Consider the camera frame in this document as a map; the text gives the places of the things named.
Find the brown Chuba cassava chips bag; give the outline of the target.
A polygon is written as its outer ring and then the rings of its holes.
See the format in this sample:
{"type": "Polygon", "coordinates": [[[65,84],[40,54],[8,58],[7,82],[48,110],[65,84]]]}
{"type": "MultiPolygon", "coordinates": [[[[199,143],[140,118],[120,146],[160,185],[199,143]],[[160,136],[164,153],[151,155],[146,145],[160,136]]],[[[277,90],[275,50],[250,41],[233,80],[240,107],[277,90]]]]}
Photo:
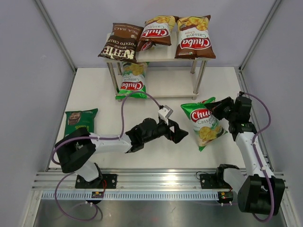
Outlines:
{"type": "Polygon", "coordinates": [[[176,59],[215,59],[208,26],[211,16],[180,17],[177,20],[178,42],[176,59]]]}

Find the green Chuba cassava chips bag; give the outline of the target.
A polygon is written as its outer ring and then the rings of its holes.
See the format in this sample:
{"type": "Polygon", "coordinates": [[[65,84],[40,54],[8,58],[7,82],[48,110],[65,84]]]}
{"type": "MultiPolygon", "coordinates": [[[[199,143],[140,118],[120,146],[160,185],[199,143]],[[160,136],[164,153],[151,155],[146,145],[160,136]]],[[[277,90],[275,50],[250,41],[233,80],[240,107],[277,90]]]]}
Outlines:
{"type": "Polygon", "coordinates": [[[122,83],[116,100],[125,98],[132,92],[146,92],[145,76],[149,62],[123,63],[122,83]]]}

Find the brown Chuba bag text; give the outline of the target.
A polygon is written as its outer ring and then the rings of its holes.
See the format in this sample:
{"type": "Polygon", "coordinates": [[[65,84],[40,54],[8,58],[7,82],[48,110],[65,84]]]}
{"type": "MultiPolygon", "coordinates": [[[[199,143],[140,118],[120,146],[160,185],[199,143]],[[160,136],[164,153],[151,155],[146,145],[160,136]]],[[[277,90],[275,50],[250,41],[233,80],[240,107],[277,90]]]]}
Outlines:
{"type": "Polygon", "coordinates": [[[137,52],[171,46],[171,32],[177,20],[177,16],[168,15],[147,20],[137,45],[137,52]]]}

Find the brown Kettle potato chips bag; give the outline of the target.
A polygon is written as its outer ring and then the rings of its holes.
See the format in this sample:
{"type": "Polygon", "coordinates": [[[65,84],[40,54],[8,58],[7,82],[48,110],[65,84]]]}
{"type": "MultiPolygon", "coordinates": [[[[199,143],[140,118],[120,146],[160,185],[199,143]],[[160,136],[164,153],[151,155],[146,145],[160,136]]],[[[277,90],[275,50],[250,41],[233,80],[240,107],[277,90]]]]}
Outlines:
{"type": "Polygon", "coordinates": [[[114,23],[112,33],[98,57],[137,63],[136,48],[143,27],[127,23],[114,23]]]}

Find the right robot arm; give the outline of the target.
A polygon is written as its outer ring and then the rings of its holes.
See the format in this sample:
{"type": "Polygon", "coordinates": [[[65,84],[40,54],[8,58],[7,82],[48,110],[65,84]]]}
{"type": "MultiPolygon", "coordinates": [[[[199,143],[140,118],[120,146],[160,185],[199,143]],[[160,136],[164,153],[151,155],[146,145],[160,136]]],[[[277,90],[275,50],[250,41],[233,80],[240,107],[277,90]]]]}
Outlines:
{"type": "Polygon", "coordinates": [[[261,152],[258,144],[261,131],[250,121],[252,100],[248,94],[240,92],[236,99],[227,97],[205,106],[216,119],[228,121],[229,133],[240,149],[246,168],[246,175],[243,175],[236,166],[221,164],[215,183],[233,189],[241,212],[253,214],[260,222],[268,222],[279,211],[285,183],[275,177],[261,152]]]}

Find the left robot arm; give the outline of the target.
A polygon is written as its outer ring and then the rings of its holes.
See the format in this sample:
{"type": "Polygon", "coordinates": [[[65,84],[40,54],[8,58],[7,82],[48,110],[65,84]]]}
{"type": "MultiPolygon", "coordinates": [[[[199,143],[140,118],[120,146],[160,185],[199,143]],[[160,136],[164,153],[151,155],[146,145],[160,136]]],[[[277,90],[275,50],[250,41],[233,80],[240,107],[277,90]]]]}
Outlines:
{"type": "Polygon", "coordinates": [[[111,183],[115,180],[114,174],[104,175],[97,163],[90,161],[91,156],[99,153],[119,152],[123,154],[134,153],[144,148],[152,140],[165,137],[175,144],[181,142],[188,132],[181,129],[177,122],[168,120],[146,118],[142,123],[134,126],[118,136],[99,136],[88,132],[84,127],[79,128],[60,140],[55,145],[62,172],[76,173],[77,189],[114,189],[111,183]]]}

